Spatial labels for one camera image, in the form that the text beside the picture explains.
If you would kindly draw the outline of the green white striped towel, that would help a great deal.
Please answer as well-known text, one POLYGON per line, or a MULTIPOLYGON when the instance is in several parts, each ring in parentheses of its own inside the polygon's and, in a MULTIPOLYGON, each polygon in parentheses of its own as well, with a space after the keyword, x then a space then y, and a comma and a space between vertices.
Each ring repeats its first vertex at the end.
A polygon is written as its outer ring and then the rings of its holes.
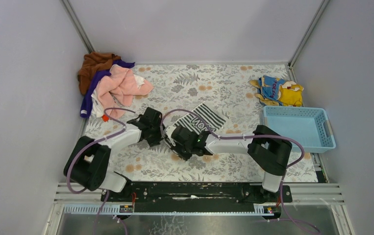
POLYGON ((185 116, 179 118, 174 124, 174 127, 182 126, 196 134, 201 131, 208 131, 204 123, 199 119, 204 120, 206 125, 213 131, 221 130, 228 118, 216 111, 214 107, 206 103, 201 103, 191 111, 193 114, 187 113, 185 116))

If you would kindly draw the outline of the pink towel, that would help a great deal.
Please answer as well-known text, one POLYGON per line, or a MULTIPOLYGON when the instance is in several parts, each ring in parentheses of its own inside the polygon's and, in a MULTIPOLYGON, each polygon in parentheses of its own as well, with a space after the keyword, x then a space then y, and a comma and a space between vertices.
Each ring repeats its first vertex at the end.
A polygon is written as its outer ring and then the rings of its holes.
POLYGON ((119 119, 125 114, 119 105, 131 106, 135 96, 149 94, 154 86, 132 69, 113 65, 109 72, 96 86, 97 99, 111 118, 119 119))

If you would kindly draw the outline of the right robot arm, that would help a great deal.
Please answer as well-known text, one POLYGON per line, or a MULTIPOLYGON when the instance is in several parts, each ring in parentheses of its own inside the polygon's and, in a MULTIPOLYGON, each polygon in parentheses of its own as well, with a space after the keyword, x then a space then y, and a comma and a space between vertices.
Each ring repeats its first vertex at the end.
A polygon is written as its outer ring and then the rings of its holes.
POLYGON ((265 125, 257 126, 250 135, 216 135, 211 131, 199 134, 183 126, 168 127, 165 141, 181 159, 215 154, 247 154, 264 171, 262 188, 278 192, 292 150, 290 138, 283 137, 265 125))

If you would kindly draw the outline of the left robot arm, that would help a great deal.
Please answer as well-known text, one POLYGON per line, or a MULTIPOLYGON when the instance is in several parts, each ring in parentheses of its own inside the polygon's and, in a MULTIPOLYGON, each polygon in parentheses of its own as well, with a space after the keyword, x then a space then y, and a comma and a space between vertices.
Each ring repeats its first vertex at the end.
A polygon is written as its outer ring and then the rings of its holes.
POLYGON ((80 137, 63 170, 69 191, 73 194, 97 189, 121 192, 129 180, 108 170, 111 152, 142 141, 150 147, 159 145, 163 140, 162 120, 160 111, 148 107, 134 119, 125 123, 119 121, 122 125, 120 130, 98 139, 80 137))

